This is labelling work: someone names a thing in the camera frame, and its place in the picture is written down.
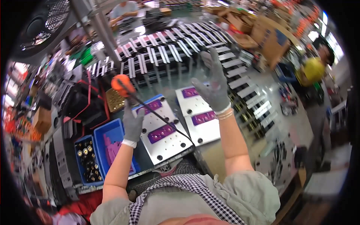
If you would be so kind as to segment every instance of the gray work glove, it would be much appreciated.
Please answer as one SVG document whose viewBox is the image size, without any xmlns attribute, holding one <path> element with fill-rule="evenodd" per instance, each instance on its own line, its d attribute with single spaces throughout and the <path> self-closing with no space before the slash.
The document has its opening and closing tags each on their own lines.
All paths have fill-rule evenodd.
<svg viewBox="0 0 360 225">
<path fill-rule="evenodd" d="M 122 118 L 122 123 L 124 125 L 125 136 L 123 143 L 128 144 L 127 141 L 135 142 L 135 144 L 140 140 L 141 131 L 143 130 L 143 120 L 144 120 L 145 110 L 140 109 L 137 117 L 135 118 L 131 111 L 131 106 L 127 100 L 125 100 L 125 109 L 124 116 Z"/>
<path fill-rule="evenodd" d="M 222 71 L 219 54 L 214 48 L 210 48 L 210 54 L 203 51 L 200 55 L 205 65 L 210 68 L 210 85 L 207 87 L 196 78 L 192 78 L 191 82 L 199 95 L 214 110 L 215 114 L 222 114 L 231 107 L 231 104 L 227 92 L 228 84 Z"/>
</svg>

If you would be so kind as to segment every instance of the black cable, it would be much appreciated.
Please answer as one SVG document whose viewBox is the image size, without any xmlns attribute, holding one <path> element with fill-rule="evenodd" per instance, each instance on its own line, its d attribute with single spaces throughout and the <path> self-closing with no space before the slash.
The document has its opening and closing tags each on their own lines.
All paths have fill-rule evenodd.
<svg viewBox="0 0 360 225">
<path fill-rule="evenodd" d="M 159 117 L 159 119 L 161 119 L 162 121 L 164 121 L 167 125 L 169 125 L 171 128 L 173 128 L 175 131 L 179 132 L 181 135 L 185 136 L 187 139 L 189 139 L 191 141 L 191 143 L 193 144 L 193 146 L 195 147 L 194 142 L 191 140 L 190 137 L 186 136 L 184 133 L 182 133 L 181 131 L 179 131 L 175 126 L 173 126 L 171 123 L 169 123 L 168 121 L 166 121 L 164 118 L 162 118 L 159 114 L 157 114 L 154 110 L 152 110 L 150 107 L 148 107 L 145 103 L 143 103 L 140 99 L 138 99 L 136 97 L 136 95 L 134 95 L 133 93 L 131 93 L 126 87 L 125 85 L 121 82 L 120 79 L 117 79 L 118 84 L 120 84 L 126 91 L 127 93 L 130 95 L 131 98 L 133 98 L 135 101 L 137 101 L 138 103 L 140 103 L 141 105 L 143 105 L 145 108 L 147 108 L 150 112 L 152 112 L 155 116 Z"/>
</svg>

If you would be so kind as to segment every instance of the yellow shirt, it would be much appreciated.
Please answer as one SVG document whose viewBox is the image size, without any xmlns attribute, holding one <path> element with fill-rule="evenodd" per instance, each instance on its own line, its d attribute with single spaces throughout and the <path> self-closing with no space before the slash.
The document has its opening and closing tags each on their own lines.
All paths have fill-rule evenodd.
<svg viewBox="0 0 360 225">
<path fill-rule="evenodd" d="M 301 80 L 300 70 L 303 70 L 309 83 L 305 83 Z M 296 78 L 302 86 L 311 86 L 315 82 L 319 82 L 325 74 L 325 66 L 322 64 L 319 57 L 313 57 L 306 60 L 303 67 L 298 69 L 295 73 Z"/>
</svg>

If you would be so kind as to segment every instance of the checkered shirt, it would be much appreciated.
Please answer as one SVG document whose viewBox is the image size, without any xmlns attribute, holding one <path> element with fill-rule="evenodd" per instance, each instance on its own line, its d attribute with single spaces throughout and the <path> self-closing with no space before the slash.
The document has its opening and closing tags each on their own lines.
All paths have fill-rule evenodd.
<svg viewBox="0 0 360 225">
<path fill-rule="evenodd" d="M 246 225 L 240 216 L 238 216 L 229 206 L 227 206 L 218 197 L 209 191 L 209 188 L 200 178 L 199 174 L 179 174 L 174 176 L 167 176 L 158 180 L 154 185 L 139 195 L 135 203 L 130 205 L 129 224 L 137 225 L 145 198 L 151 190 L 170 186 L 178 187 L 182 190 L 187 190 L 189 192 L 199 194 L 212 208 L 212 210 L 214 210 L 220 219 L 227 221 L 230 224 Z"/>
</svg>

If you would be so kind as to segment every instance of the white cuff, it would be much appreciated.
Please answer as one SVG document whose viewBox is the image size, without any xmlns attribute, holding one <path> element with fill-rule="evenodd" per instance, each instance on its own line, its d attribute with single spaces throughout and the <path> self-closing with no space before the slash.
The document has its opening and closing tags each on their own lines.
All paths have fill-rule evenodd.
<svg viewBox="0 0 360 225">
<path fill-rule="evenodd" d="M 216 115 L 220 115 L 220 114 L 223 114 L 224 112 L 226 112 L 226 110 L 228 110 L 228 109 L 230 109 L 230 108 L 231 108 L 231 102 L 229 102 L 228 106 L 226 106 L 225 109 L 223 109 L 223 110 L 221 110 L 221 111 L 219 111 L 219 112 L 215 112 L 215 111 L 214 111 L 214 113 L 215 113 Z"/>
<path fill-rule="evenodd" d="M 122 140 L 121 144 L 126 144 L 127 146 L 136 148 L 136 145 L 137 145 L 138 143 L 135 142 L 135 141 L 129 141 L 129 140 L 124 139 L 124 140 Z"/>
</svg>

